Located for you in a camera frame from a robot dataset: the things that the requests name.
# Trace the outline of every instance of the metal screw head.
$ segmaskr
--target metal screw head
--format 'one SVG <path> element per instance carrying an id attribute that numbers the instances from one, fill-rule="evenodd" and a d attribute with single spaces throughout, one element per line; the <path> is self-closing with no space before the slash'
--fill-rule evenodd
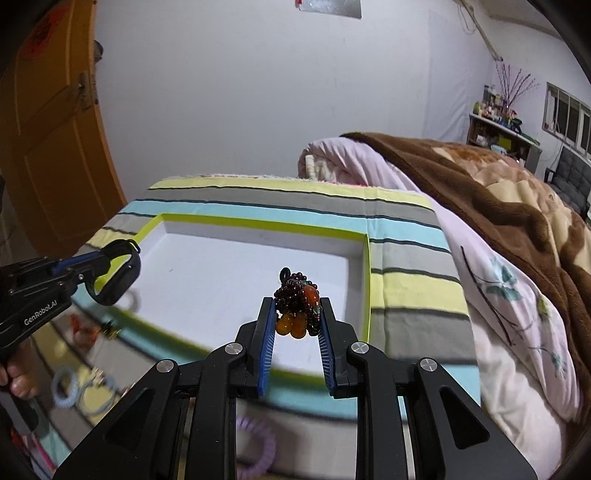
<path id="1" fill-rule="evenodd" d="M 355 342 L 351 344 L 351 350 L 355 353 L 367 353 L 369 351 L 369 345 L 363 342 Z"/>
<path id="2" fill-rule="evenodd" d="M 174 368 L 174 363 L 170 360 L 161 360 L 156 365 L 156 370 L 158 370 L 162 374 L 166 374 L 170 372 Z"/>
<path id="3" fill-rule="evenodd" d="M 240 343 L 232 342 L 227 344 L 224 350 L 228 355 L 238 355 L 242 352 L 242 345 L 240 345 Z"/>
<path id="4" fill-rule="evenodd" d="M 433 358 L 423 358 L 419 365 L 427 372 L 434 372 L 437 369 L 437 362 Z"/>

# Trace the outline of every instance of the black chair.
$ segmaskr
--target black chair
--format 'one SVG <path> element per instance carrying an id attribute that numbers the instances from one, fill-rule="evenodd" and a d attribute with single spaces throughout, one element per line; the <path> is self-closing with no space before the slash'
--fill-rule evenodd
<path id="1" fill-rule="evenodd" d="M 562 147 L 556 170 L 546 169 L 544 181 L 558 194 L 565 205 L 571 207 L 583 219 L 589 211 L 591 192 L 591 166 L 565 146 Z"/>

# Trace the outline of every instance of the ceiling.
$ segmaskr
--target ceiling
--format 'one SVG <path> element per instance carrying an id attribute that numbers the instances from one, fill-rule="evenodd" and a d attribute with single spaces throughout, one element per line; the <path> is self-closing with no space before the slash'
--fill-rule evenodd
<path id="1" fill-rule="evenodd" d="M 527 0 L 480 0 L 480 3 L 489 17 L 495 20 L 525 25 L 560 38 L 546 17 Z"/>

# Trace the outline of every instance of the finger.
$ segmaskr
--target finger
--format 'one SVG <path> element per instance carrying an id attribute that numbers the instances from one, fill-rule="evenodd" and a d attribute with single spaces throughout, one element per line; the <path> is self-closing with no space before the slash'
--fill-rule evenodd
<path id="1" fill-rule="evenodd" d="M 31 342 L 23 342 L 8 360 L 8 375 L 17 378 L 31 371 L 33 367 L 33 350 Z"/>
<path id="2" fill-rule="evenodd" d="M 34 386 L 31 391 L 29 392 L 29 396 L 28 396 L 28 400 L 30 400 L 31 398 L 34 398 L 36 396 L 39 395 L 39 387 L 38 386 Z"/>
<path id="3" fill-rule="evenodd" d="M 5 368 L 0 365 L 0 385 L 2 387 L 8 384 L 8 374 L 6 373 Z"/>
<path id="4" fill-rule="evenodd" d="M 10 383 L 10 391 L 19 398 L 28 397 L 33 387 L 35 387 L 35 381 L 30 375 L 22 375 Z"/>

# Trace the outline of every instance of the yellow stripe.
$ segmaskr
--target yellow stripe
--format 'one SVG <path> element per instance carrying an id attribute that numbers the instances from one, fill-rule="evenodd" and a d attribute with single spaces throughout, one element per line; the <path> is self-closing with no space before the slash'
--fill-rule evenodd
<path id="1" fill-rule="evenodd" d="M 33 338 L 39 349 L 39 353 L 53 372 L 61 367 L 70 367 L 78 375 L 79 385 L 82 385 L 90 377 L 91 369 L 82 363 L 72 352 L 70 346 L 62 340 L 52 325 L 45 325 L 33 334 Z M 70 392 L 69 385 L 62 385 L 67 393 Z M 95 410 L 104 404 L 112 393 L 106 387 L 89 388 L 84 395 L 84 405 L 88 410 Z M 119 401 L 119 395 L 115 397 L 115 402 Z M 106 413 L 87 417 L 88 420 L 96 425 Z"/>
<path id="2" fill-rule="evenodd" d="M 372 273 L 372 308 L 433 309 L 468 314 L 462 286 L 451 280 L 426 275 Z"/>
<path id="3" fill-rule="evenodd" d="M 117 240 L 118 238 L 133 238 L 129 233 L 114 232 L 113 230 L 100 229 L 96 232 L 90 240 L 87 241 L 89 245 L 95 248 L 103 248 L 106 244 Z"/>
<path id="4" fill-rule="evenodd" d="M 251 187 L 288 192 L 324 193 L 331 196 L 355 197 L 362 200 L 388 200 L 390 202 L 410 203 L 432 209 L 431 202 L 424 195 L 413 192 L 399 192 L 381 187 L 358 187 L 309 181 L 301 179 L 256 179 L 252 177 L 191 177 L 187 179 L 168 179 L 155 183 L 151 189 L 178 189 L 203 187 Z"/>

